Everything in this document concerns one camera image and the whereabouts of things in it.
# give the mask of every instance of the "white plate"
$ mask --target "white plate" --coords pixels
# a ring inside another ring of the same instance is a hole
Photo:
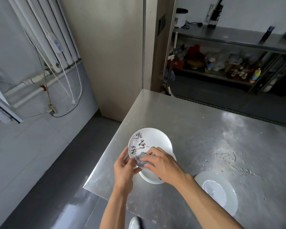
[[[162,148],[176,160],[172,143],[169,138],[163,132],[155,128],[143,128],[132,135],[128,143],[129,156],[132,158],[139,155],[141,152],[146,153],[152,146]],[[140,175],[145,181],[152,184],[164,183],[164,181],[160,180],[159,177],[144,166],[141,168],[142,171],[140,172]]]
[[[207,170],[197,174],[195,180],[230,215],[235,215],[238,200],[233,186],[227,179],[212,170]]]

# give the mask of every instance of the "gray floor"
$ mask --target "gray floor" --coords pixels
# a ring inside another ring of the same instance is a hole
[[[120,122],[91,118],[0,229],[99,228],[107,200],[83,189]],[[127,212],[125,228],[134,214]],[[141,219],[142,228],[157,225]]]
[[[255,95],[253,92],[247,93],[240,86],[229,85],[230,82],[177,74],[170,85],[173,94],[286,124],[286,96],[264,92]]]

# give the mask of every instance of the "gray cloth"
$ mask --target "gray cloth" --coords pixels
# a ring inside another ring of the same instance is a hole
[[[134,157],[136,159],[137,166],[144,166],[144,164],[146,164],[146,163],[150,163],[150,164],[154,165],[152,162],[140,160],[140,158],[144,157],[145,155],[146,155],[146,153],[141,152],[139,155]]]

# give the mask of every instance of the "rice cooker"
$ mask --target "rice cooker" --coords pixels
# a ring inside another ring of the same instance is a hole
[[[188,13],[187,9],[177,8],[176,15],[175,15],[175,21],[174,21],[174,27],[180,28],[185,25],[187,13]]]

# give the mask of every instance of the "person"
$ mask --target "person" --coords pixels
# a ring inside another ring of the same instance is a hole
[[[114,164],[115,185],[103,214],[100,229],[125,228],[126,200],[133,188],[132,178],[141,171],[141,168],[135,168],[134,158],[125,158],[127,152],[126,146]],[[177,189],[203,229],[243,228],[198,185],[192,175],[186,173],[174,158],[160,147],[151,147],[147,155],[140,160],[152,162],[154,165],[147,163],[144,166]],[[140,229],[137,218],[131,220],[129,229]]]

